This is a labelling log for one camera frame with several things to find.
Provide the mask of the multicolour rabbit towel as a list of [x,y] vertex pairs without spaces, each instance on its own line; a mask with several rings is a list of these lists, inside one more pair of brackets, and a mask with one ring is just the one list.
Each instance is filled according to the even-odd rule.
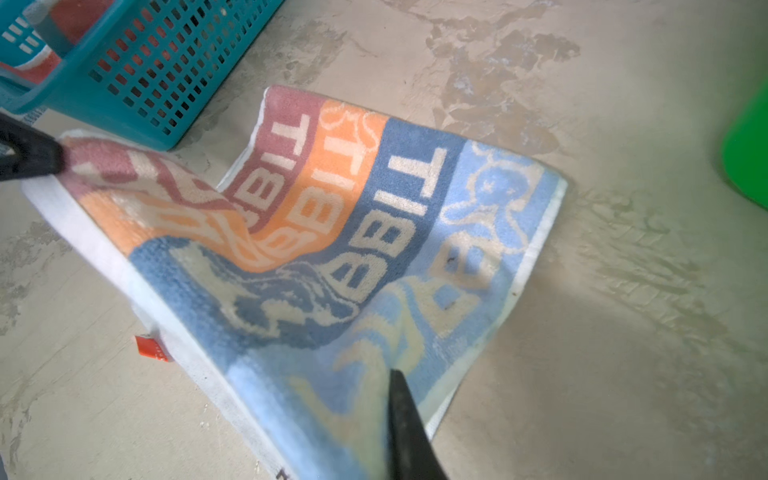
[[508,318],[567,181],[544,164],[268,88],[217,187],[103,135],[22,189],[276,473],[387,479],[389,378],[429,432]]

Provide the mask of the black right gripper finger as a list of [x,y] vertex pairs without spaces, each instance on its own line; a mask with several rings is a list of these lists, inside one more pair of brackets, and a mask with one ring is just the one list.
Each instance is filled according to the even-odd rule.
[[430,444],[405,375],[395,369],[389,376],[388,428],[392,479],[448,479]]

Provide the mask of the teal plastic basket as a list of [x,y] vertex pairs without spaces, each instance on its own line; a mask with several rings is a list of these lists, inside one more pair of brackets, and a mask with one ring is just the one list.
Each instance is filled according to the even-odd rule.
[[173,148],[278,1],[117,1],[39,84],[1,77],[1,106],[39,107],[165,151]]

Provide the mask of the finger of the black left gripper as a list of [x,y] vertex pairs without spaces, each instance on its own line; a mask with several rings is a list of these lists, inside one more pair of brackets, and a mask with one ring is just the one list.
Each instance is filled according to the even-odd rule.
[[8,115],[1,114],[1,180],[22,180],[55,175],[64,168],[62,146],[42,133]]

